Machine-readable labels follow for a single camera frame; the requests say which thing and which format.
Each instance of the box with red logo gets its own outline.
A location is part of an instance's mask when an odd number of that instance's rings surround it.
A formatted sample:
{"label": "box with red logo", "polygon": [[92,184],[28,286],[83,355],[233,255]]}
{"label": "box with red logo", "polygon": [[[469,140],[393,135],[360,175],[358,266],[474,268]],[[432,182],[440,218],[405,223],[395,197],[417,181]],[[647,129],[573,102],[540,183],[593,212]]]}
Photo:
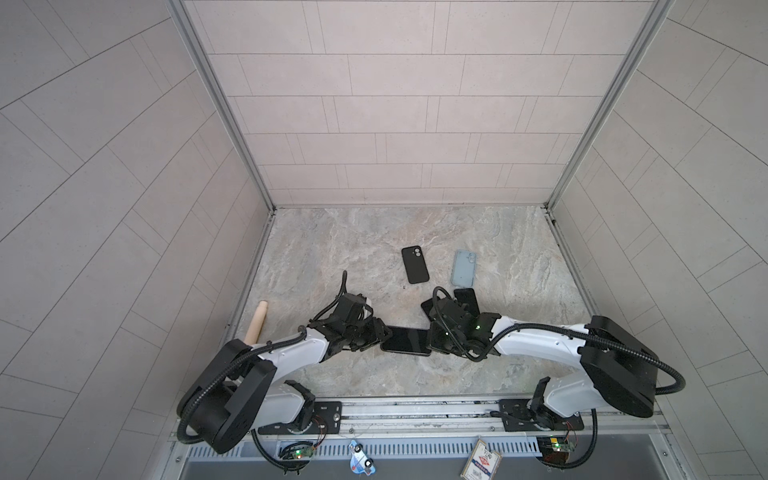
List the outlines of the box with red logo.
{"label": "box with red logo", "polygon": [[464,467],[462,478],[464,480],[491,480],[501,460],[501,453],[488,450],[488,445],[482,440],[478,440],[467,466]]}

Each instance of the wooden handle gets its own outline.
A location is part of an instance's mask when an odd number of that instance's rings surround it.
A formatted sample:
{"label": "wooden handle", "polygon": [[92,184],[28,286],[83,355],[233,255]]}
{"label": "wooden handle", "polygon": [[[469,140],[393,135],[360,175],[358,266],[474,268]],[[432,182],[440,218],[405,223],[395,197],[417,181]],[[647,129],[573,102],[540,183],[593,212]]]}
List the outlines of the wooden handle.
{"label": "wooden handle", "polygon": [[259,302],[259,306],[256,307],[256,312],[253,313],[253,318],[250,321],[250,325],[248,326],[248,332],[245,334],[244,342],[246,345],[253,345],[259,339],[261,326],[264,324],[264,320],[266,319],[266,306],[267,303],[262,300]]}

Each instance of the wall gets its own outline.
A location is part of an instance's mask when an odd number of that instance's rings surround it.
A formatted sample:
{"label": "wall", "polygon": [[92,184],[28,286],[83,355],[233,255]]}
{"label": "wall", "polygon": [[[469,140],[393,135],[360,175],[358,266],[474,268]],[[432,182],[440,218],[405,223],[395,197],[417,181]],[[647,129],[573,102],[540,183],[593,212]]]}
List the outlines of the wall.
{"label": "wall", "polygon": [[549,197],[650,2],[185,2],[279,205]]}
{"label": "wall", "polygon": [[266,208],[162,0],[0,2],[0,65],[0,476],[140,478]]}
{"label": "wall", "polygon": [[768,478],[767,31],[762,0],[678,0],[554,208],[600,311],[686,377],[660,405],[700,478]]}

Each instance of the tiled wall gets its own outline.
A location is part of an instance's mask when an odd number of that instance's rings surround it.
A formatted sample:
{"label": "tiled wall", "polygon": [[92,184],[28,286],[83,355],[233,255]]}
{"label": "tiled wall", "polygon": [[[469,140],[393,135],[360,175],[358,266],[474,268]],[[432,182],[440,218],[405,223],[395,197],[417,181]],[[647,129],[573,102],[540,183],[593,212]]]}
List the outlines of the tiled wall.
{"label": "tiled wall", "polygon": [[266,208],[162,0],[4,0],[0,65],[0,477],[138,479]]}
{"label": "tiled wall", "polygon": [[767,32],[764,0],[678,0],[554,209],[601,312],[686,377],[660,404],[700,479],[768,478]]}
{"label": "tiled wall", "polygon": [[279,205],[541,203],[650,2],[185,2]]}

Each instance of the light blue phone case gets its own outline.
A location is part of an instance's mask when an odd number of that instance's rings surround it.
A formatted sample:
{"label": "light blue phone case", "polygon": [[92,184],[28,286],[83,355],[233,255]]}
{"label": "light blue phone case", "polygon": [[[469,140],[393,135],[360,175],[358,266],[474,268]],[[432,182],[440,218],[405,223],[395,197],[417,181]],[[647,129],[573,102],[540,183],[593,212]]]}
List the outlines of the light blue phone case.
{"label": "light blue phone case", "polygon": [[475,282],[475,264],[477,263],[477,254],[467,250],[456,250],[456,257],[453,260],[453,274],[451,283],[461,288],[471,288]]}

